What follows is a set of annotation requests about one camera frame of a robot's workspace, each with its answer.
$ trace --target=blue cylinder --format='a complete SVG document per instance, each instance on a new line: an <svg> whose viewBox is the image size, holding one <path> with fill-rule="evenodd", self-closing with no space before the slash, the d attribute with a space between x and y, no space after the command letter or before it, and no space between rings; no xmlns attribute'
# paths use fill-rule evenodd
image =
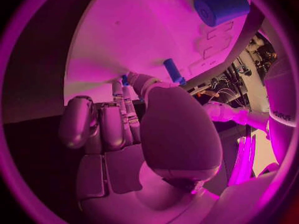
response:
<svg viewBox="0 0 299 224"><path fill-rule="evenodd" d="M128 82L128 77L126 75L123 75L122 76L122 83L123 83L123 86L129 86L129 82Z"/></svg>
<svg viewBox="0 0 299 224"><path fill-rule="evenodd" d="M194 7L208 26L214 27L249 13L247 0L195 0Z"/></svg>
<svg viewBox="0 0 299 224"><path fill-rule="evenodd" d="M181 76L173 60L167 59L163 62L173 82L180 83L181 85L186 84L186 80Z"/></svg>

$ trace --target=blue object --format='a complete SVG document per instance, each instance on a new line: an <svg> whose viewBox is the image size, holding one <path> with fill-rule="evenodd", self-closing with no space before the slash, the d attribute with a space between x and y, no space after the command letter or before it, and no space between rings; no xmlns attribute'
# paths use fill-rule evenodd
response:
<svg viewBox="0 0 299 224"><path fill-rule="evenodd" d="M208 26L214 27L249 13L247 0L195 0L195 9Z"/></svg>
<svg viewBox="0 0 299 224"><path fill-rule="evenodd" d="M163 64L166 67L173 82L180 83L181 85L186 85L185 78L181 76L172 59L165 60Z"/></svg>
<svg viewBox="0 0 299 224"><path fill-rule="evenodd" d="M129 82L128 82L128 77L126 75L123 75L122 76L122 83L123 83L123 86L129 86Z"/></svg>

